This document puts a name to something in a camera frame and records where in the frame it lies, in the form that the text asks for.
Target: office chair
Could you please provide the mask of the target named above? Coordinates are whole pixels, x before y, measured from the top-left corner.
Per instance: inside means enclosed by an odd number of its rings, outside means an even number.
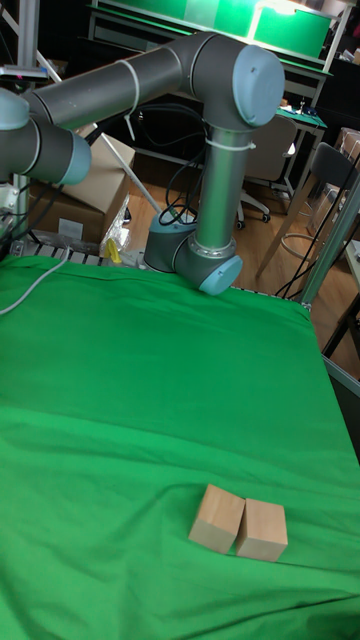
[[[253,142],[256,149],[251,149],[248,154],[245,177],[269,180],[278,180],[286,158],[289,158],[290,148],[295,140],[297,127],[293,120],[285,116],[276,115],[269,124],[254,131]],[[245,227],[242,202],[257,207],[263,213],[263,222],[269,222],[270,211],[262,202],[249,196],[245,190],[241,192],[241,200],[237,210],[237,228]]]

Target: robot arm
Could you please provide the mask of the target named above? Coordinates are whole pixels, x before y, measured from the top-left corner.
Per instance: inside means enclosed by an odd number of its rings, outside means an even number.
[[[11,167],[6,159],[0,164],[0,181],[6,171],[53,182],[80,181],[89,160],[83,141],[78,142],[67,129],[103,120],[169,92],[197,98],[204,103],[204,119],[210,125],[198,221],[186,227],[180,222],[164,227],[155,216],[145,261],[151,268],[179,273],[201,290],[217,294],[230,286],[241,269],[231,236],[252,131],[273,118],[283,90],[284,72],[272,53],[217,34],[187,36],[129,61],[25,94],[31,113],[36,114],[25,127],[5,132],[0,121],[0,144],[2,136],[7,136],[9,148],[12,136],[17,141],[10,154]],[[29,158],[21,163],[16,149],[25,138]],[[62,151],[53,151],[51,161],[47,155],[44,162],[46,145]],[[24,166],[28,161],[30,170]]]

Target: green backdrop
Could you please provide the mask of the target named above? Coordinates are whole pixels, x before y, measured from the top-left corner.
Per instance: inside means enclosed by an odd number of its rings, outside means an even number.
[[[0,265],[1,307],[54,262]],[[67,264],[0,317],[2,640],[360,638],[359,466],[295,302]],[[272,564],[187,540],[208,483]]]
[[[194,23],[202,27],[246,37],[257,0],[129,0],[122,6],[163,15],[176,24]],[[114,2],[109,7],[114,9]],[[317,58],[330,26],[330,19],[304,11],[281,15],[263,9],[256,39]]]

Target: wooden block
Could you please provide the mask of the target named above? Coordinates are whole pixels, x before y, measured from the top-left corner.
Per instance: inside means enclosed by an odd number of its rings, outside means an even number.
[[[219,553],[227,553],[240,526],[245,500],[209,484],[200,504],[189,540]]]
[[[236,539],[236,555],[276,562],[287,544],[284,507],[247,499]]]

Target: chair leg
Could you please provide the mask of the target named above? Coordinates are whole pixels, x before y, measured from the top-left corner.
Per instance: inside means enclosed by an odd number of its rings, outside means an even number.
[[[299,213],[300,207],[303,205],[303,203],[305,202],[306,198],[308,197],[311,189],[314,187],[314,185],[317,183],[318,179],[317,177],[313,174],[310,173],[307,181],[305,182],[303,188],[301,189],[301,191],[298,193],[298,195],[295,196],[295,198],[292,199],[290,207],[288,209],[287,212],[287,216],[284,220],[284,222],[282,223],[279,231],[277,232],[274,240],[272,241],[270,247],[268,248],[267,252],[265,253],[265,256],[263,258],[263,261],[256,273],[256,277],[258,278],[262,272],[264,271],[265,267],[267,266],[267,264],[270,262],[271,258],[273,257],[274,253],[276,252],[280,242],[281,242],[281,238],[283,237],[283,235],[285,235],[285,233],[288,231],[288,229],[290,229],[292,223],[294,222],[297,214]]]
[[[246,191],[242,191],[241,192],[241,200],[242,200],[242,202],[247,202],[248,204],[252,204],[254,207],[256,207],[257,209],[260,209],[260,211],[262,211],[266,215],[268,215],[270,213],[270,209],[268,207],[266,207],[259,200],[256,200],[252,196],[249,196],[249,194],[246,193]]]
[[[244,222],[244,211],[242,208],[241,201],[239,202],[239,206],[237,208],[237,218],[239,222]]]

